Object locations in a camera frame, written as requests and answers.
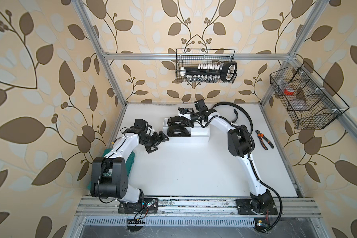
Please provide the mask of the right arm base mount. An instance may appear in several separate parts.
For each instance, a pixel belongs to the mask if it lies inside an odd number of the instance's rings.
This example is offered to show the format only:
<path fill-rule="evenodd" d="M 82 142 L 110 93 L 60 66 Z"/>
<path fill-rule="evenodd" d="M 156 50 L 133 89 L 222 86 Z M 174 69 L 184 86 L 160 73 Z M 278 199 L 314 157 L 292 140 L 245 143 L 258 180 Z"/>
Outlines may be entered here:
<path fill-rule="evenodd" d="M 236 199 L 239 215 L 278 215 L 274 201 L 260 204 L 255 199 Z"/>

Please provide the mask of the black belt front loop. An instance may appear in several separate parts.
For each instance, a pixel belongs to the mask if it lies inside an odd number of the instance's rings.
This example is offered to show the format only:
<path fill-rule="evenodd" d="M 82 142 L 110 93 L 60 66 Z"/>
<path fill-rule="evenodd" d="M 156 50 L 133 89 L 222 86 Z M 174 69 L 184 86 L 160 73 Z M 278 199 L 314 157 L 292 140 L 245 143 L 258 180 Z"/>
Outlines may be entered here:
<path fill-rule="evenodd" d="M 170 126 L 167 129 L 167 136 L 169 137 L 190 137 L 190 131 L 183 126 Z"/>

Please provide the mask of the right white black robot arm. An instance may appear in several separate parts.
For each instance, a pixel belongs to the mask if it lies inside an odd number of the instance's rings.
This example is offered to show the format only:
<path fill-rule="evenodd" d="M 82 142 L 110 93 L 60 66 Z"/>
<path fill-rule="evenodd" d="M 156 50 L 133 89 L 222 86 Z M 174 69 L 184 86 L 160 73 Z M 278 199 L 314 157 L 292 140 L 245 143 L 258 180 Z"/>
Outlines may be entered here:
<path fill-rule="evenodd" d="M 198 123 L 202 128 L 213 125 L 227 135 L 228 150 L 234 157 L 241 158 L 244 172 L 248 178 L 251 202 L 249 208 L 255 214 L 262 214 L 268 210 L 273 198 L 270 193 L 271 187 L 266 185 L 259 177 L 252 152 L 255 149 L 255 141 L 252 137 L 253 122 L 250 115 L 239 105 L 231 102 L 219 102 L 211 109 L 207 108 L 203 100 L 194 103 L 196 110 L 192 108 L 178 108 L 178 115 L 185 118 L 187 122 Z M 215 108 L 217 106 L 231 106 L 242 112 L 250 123 L 250 129 L 244 125 L 235 125 L 225 117 L 221 116 Z"/>

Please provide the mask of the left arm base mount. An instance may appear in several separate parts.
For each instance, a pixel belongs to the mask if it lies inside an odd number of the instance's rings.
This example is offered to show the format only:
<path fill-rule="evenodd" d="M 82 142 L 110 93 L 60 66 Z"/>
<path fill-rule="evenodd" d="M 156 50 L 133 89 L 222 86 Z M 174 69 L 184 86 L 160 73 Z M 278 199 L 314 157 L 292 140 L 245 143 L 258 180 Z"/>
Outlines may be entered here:
<path fill-rule="evenodd" d="M 146 212 L 156 214 L 159 207 L 159 199 L 158 198 L 144 198 L 138 203 L 124 203 L 120 202 L 120 206 L 118 209 L 119 214 L 136 214 L 138 212 Z"/>

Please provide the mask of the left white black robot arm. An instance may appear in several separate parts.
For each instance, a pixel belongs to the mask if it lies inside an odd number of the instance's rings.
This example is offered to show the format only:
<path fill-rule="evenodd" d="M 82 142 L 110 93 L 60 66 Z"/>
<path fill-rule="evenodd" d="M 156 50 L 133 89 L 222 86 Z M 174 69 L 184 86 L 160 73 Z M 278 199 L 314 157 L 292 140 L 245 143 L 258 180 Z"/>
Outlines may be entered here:
<path fill-rule="evenodd" d="M 129 184 L 126 163 L 133 150 L 142 145 L 147 153 L 158 150 L 158 145 L 169 141 L 162 132 L 156 132 L 147 121 L 136 119 L 126 127 L 110 152 L 92 163 L 90 194 L 99 199 L 115 198 L 121 202 L 144 203 L 143 191 Z"/>

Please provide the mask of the white divided storage tray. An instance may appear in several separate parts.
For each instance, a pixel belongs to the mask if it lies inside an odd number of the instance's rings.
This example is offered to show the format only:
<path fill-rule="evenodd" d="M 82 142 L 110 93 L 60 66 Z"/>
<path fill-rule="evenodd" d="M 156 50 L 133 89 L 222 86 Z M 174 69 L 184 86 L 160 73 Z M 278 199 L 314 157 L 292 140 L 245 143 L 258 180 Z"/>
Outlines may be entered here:
<path fill-rule="evenodd" d="M 163 122 L 163 133 L 167 136 L 168 118 Z M 168 143 L 208 143 L 211 133 L 210 128 L 202 128 L 199 124 L 194 124 L 193 128 L 186 128 L 190 131 L 190 137 L 169 137 Z"/>

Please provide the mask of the black belt long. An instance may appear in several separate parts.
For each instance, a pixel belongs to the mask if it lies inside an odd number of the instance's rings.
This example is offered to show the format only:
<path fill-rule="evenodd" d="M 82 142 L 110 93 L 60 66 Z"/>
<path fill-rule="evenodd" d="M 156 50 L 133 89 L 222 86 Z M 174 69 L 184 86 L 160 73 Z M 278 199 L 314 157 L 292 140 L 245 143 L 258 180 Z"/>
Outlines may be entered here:
<path fill-rule="evenodd" d="M 194 127 L 194 124 L 190 119 L 182 117 L 182 116 L 175 116 L 175 117 L 168 118 L 167 125 L 169 127 L 171 127 L 171 126 L 181 126 L 184 128 L 188 128 L 188 127 L 193 128 Z"/>

